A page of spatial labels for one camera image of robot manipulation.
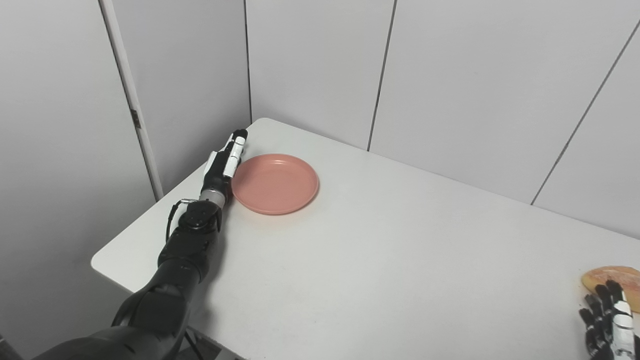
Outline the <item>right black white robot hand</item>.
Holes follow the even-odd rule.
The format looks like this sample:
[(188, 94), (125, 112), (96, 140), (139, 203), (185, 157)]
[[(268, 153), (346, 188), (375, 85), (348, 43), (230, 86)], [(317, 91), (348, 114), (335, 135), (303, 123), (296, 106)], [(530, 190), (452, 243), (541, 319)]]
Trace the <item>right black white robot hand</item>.
[(584, 341), (590, 360), (638, 360), (640, 339), (626, 292), (619, 282), (606, 280), (588, 294), (579, 310), (585, 326)]

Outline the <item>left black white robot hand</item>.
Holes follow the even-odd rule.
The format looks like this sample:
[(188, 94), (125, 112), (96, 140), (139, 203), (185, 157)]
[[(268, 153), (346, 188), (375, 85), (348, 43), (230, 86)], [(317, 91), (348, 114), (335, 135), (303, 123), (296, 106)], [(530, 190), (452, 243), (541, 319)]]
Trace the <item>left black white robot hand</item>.
[(249, 138), (247, 129), (237, 129), (231, 133), (225, 146), (211, 152), (203, 176), (201, 193), (216, 191), (228, 196), (231, 190), (231, 180), (242, 163), (242, 156), (246, 141)]

